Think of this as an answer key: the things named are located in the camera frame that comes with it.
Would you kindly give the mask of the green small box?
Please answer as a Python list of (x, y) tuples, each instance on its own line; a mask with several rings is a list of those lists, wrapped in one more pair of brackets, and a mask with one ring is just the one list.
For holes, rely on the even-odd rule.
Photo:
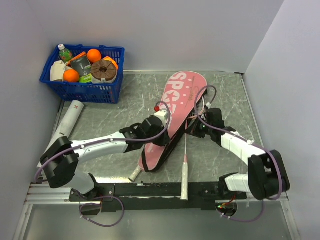
[(87, 74), (84, 76), (80, 76), (78, 82), (79, 83), (91, 83), (92, 82), (92, 74), (90, 73), (90, 74)]

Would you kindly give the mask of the orange fruit rear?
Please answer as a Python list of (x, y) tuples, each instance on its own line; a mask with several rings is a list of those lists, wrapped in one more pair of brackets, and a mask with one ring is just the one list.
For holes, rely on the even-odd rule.
[(91, 63), (96, 63), (102, 59), (102, 54), (98, 49), (90, 49), (86, 55)]

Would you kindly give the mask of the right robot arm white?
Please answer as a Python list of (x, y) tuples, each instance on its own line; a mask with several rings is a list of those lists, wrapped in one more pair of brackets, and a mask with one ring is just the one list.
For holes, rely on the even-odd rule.
[(223, 199), (230, 199), (236, 192), (251, 193), (259, 201), (278, 195), (291, 188), (282, 155), (277, 150), (268, 154), (253, 145), (230, 126), (225, 126), (222, 111), (209, 108), (187, 128), (186, 133), (210, 139), (221, 148), (230, 151), (247, 165), (247, 174), (229, 173), (219, 178), (218, 193)]

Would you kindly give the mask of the orange fruit front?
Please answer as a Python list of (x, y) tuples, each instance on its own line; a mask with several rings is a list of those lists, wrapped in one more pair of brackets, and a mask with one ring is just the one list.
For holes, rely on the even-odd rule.
[(74, 69), (68, 69), (63, 73), (63, 81), (69, 83), (77, 83), (80, 79), (79, 73)]

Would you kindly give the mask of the badminton racket pink shaft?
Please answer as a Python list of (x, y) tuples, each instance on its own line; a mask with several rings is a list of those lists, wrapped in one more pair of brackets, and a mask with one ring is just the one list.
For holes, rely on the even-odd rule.
[[(204, 106), (206, 105), (206, 100), (205, 97), (202, 96), (200, 101), (197, 103), (196, 107), (191, 111), (189, 117), (185, 121), (185, 126), (184, 130), (186, 131), (188, 128), (188, 125), (190, 123), (194, 123), (196, 120), (197, 116), (196, 113), (199, 115), (203, 114), (204, 112)], [(180, 199), (182, 201), (187, 201), (189, 196), (188, 196), (188, 156), (187, 156), (187, 133), (184, 134), (184, 159), (183, 159), (183, 164), (182, 164), (182, 179), (181, 179), (181, 196)]]

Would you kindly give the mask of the green drink bottle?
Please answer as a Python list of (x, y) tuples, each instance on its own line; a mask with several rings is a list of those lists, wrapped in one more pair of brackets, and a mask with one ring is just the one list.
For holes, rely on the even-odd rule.
[(69, 49), (67, 49), (64, 44), (59, 44), (58, 49), (59, 49), (59, 57), (64, 63), (67, 63), (68, 61), (73, 59), (72, 52)]

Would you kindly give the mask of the orange snack box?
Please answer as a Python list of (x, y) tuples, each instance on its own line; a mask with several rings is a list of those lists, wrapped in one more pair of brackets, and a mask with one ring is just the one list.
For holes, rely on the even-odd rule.
[(113, 58), (111, 58), (110, 56), (104, 57), (103, 60), (111, 62), (115, 66), (116, 70), (119, 69), (117, 62)]

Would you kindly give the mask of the white shuttlecock tube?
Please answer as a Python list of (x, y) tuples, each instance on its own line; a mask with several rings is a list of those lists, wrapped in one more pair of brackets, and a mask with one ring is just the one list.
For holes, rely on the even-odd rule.
[(58, 124), (53, 136), (44, 152), (46, 152), (53, 143), (60, 137), (69, 137), (74, 129), (80, 114), (82, 113), (84, 104), (78, 100), (73, 100), (67, 109), (61, 122)]

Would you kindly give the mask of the cream paper bag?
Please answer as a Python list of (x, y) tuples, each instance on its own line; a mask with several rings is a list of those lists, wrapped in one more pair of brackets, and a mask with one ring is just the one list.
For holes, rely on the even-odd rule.
[(55, 61), (50, 68), (50, 81), (62, 82), (64, 80), (64, 73), (66, 71), (66, 65), (62, 60)]

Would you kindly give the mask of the black product box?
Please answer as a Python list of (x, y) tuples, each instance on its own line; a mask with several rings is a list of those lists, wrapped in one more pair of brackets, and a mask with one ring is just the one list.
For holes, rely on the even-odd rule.
[(85, 77), (91, 73), (91, 63), (86, 55), (70, 62), (71, 67), (78, 72), (80, 77)]

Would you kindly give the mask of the blue plastic basket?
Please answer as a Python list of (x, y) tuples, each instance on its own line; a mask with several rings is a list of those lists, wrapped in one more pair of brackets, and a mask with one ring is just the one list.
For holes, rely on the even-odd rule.
[(111, 57), (118, 64), (118, 71), (113, 83), (78, 83), (51, 81), (50, 73), (54, 62), (60, 60), (59, 48), (56, 46), (48, 57), (39, 81), (50, 87), (62, 100), (77, 100), (83, 103), (117, 104), (119, 102), (124, 79), (125, 48), (122, 46), (95, 46), (103, 57)]

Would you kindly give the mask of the orange fruit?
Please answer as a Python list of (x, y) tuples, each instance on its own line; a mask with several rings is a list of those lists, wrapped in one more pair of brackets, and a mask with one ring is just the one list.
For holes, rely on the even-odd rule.
[(77, 83), (80, 79), (79, 73), (74, 69), (68, 69), (63, 73), (63, 81), (69, 83)]
[(102, 59), (102, 54), (98, 49), (90, 49), (86, 55), (91, 63), (96, 63)]

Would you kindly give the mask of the pink racket bag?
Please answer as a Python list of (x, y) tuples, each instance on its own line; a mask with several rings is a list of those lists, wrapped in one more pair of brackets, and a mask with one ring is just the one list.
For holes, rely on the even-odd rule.
[(199, 102), (207, 85), (204, 76), (193, 71), (180, 71), (167, 81), (161, 100), (168, 105), (171, 113), (166, 146), (148, 143), (144, 146), (138, 166), (145, 172), (156, 172), (169, 158), (185, 133), (186, 119), (194, 109), (195, 97)]

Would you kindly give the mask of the orange flat box rear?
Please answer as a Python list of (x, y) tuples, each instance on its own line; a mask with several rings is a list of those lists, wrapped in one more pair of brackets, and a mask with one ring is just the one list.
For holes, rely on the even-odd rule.
[(86, 55), (87, 55), (87, 53), (86, 53), (85, 51), (83, 51), (83, 52), (81, 52), (80, 54), (78, 54), (77, 56), (73, 57), (71, 60), (67, 61), (67, 62), (65, 63), (65, 65), (66, 65), (66, 66), (69, 66), (72, 61), (75, 61), (75, 60), (77, 60), (77, 59), (79, 59), (79, 58), (82, 58), (82, 57), (84, 57), (84, 56), (86, 56)]

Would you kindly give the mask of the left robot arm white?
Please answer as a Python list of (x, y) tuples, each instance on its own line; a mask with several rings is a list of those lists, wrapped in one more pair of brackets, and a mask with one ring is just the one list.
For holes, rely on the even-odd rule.
[(169, 123), (170, 117), (156, 113), (142, 123), (135, 123), (105, 137), (83, 141), (60, 137), (41, 157), (41, 170), (50, 188), (67, 186), (87, 201), (93, 201), (101, 194), (99, 185), (91, 173), (77, 169), (79, 163), (105, 155), (136, 151), (148, 143), (165, 146), (170, 140)]

